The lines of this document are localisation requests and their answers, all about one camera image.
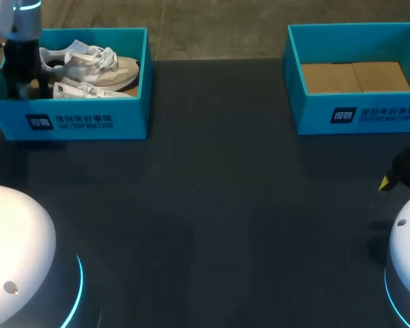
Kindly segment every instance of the brown cardboard piece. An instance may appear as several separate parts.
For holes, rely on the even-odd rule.
[[[410,85],[396,61],[354,63],[353,66],[363,92],[410,92]]]
[[[29,96],[30,99],[39,99],[40,98],[40,88],[38,85],[38,81],[37,80],[33,80],[30,83],[31,88],[28,90],[27,95]],[[128,94],[129,96],[132,97],[137,97],[138,95],[138,84],[134,85],[133,87],[127,89],[127,90],[122,90],[122,92],[124,94]]]
[[[398,62],[303,64],[310,94],[342,92],[410,92]]]
[[[352,64],[303,64],[310,94],[361,92]]]

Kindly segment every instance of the concrete floor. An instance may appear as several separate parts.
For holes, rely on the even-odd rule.
[[[410,21],[410,0],[42,1],[47,28],[147,27],[154,59],[280,57],[288,24]]]

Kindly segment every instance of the beige sneaker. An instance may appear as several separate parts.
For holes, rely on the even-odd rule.
[[[41,60],[46,70],[55,73],[58,81],[66,77],[103,90],[120,90],[138,77],[139,66],[135,59],[118,57],[111,48],[90,48],[94,51],[91,55],[66,51],[63,66],[47,65],[49,54],[46,49],[40,49]]]

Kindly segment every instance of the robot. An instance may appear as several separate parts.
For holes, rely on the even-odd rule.
[[[9,98],[37,79],[41,98],[49,97],[49,74],[40,61],[38,39],[42,31],[41,0],[0,0],[0,43],[5,55],[3,73]]]
[[[395,156],[380,190],[390,191],[398,183],[410,187],[410,147]],[[393,224],[384,285],[391,326],[410,328],[410,200],[403,206]]]
[[[100,328],[86,278],[46,210],[0,186],[0,328]]]

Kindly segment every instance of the open box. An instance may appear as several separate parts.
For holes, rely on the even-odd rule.
[[[46,29],[40,46],[61,50],[74,40],[112,48],[140,63],[134,98],[10,100],[0,74],[0,128],[8,140],[145,139],[152,90],[147,29]]]
[[[298,134],[410,132],[410,91],[309,93],[303,65],[364,62],[398,62],[410,87],[410,23],[288,27],[284,78]]]

